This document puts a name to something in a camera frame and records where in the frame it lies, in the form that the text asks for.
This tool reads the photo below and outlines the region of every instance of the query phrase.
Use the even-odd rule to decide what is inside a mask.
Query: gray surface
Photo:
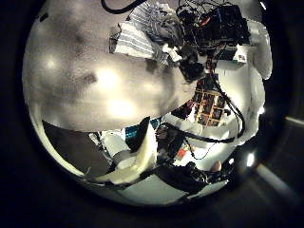
[[[23,71],[26,100],[44,121],[84,132],[122,128],[193,97],[195,84],[178,68],[108,53],[108,37],[127,14],[107,13],[99,0],[49,0],[45,12],[32,27]]]

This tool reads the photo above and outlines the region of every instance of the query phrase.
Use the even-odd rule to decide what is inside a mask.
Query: white plastic piece
[[[253,64],[263,79],[267,80],[273,72],[273,55],[270,45],[270,37],[266,27],[253,20],[247,20],[251,33],[251,43],[256,46]]]
[[[148,126],[142,146],[137,154],[138,156],[133,165],[125,169],[118,169],[95,180],[98,182],[111,181],[114,184],[131,183],[137,180],[142,172],[153,168],[157,159],[157,142],[155,131],[151,124]]]
[[[68,171],[70,174],[81,178],[84,177],[85,174],[82,171],[78,170],[76,167],[74,167],[71,163],[65,161],[64,158],[59,155],[59,153],[49,141],[44,125],[42,123],[41,110],[38,104],[29,107],[29,116],[41,143],[43,144],[49,155],[54,160],[56,160],[63,168],[65,168],[65,170]]]
[[[182,57],[177,53],[177,50],[177,47],[170,48],[168,44],[164,44],[164,46],[162,47],[162,51],[168,53],[173,62],[178,62],[182,60]]]

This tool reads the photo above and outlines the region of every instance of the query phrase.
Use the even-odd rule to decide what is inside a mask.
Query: black cable
[[[122,14],[128,11],[133,10],[134,8],[136,8],[137,6],[141,5],[142,3],[146,2],[147,0],[136,0],[133,3],[131,3],[130,5],[126,6],[125,8],[122,9],[111,9],[105,2],[105,0],[101,0],[102,6],[103,8],[112,13],[112,14]]]
[[[206,158],[206,156],[209,154],[211,148],[217,144],[217,142],[214,142],[213,145],[211,145],[211,146],[209,147],[209,149],[207,150],[207,153],[205,153],[204,156],[203,156],[202,158],[198,159],[198,158],[196,157],[196,155],[194,154],[194,151],[192,150],[192,147],[191,147],[190,142],[189,142],[187,139],[184,139],[184,140],[185,140],[186,143],[188,144],[188,146],[189,146],[189,148],[190,148],[191,156],[192,156],[195,160],[203,160],[204,158]]]

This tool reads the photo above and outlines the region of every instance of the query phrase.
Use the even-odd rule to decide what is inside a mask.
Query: black strap
[[[112,14],[123,14],[125,12],[128,12],[130,10],[133,10],[134,8],[136,8],[137,6],[141,5],[142,3],[144,3],[147,0],[136,0],[133,3],[131,3],[130,5],[126,6],[125,8],[122,9],[111,9],[110,7],[107,6],[105,0],[101,0],[103,8],[112,13]]]

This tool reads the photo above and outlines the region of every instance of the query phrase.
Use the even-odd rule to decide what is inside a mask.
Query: striped cloth
[[[120,24],[114,53],[153,59],[171,65],[169,55],[162,51],[164,44],[182,46],[182,28],[174,11],[167,4],[143,3],[129,15],[129,20]]]

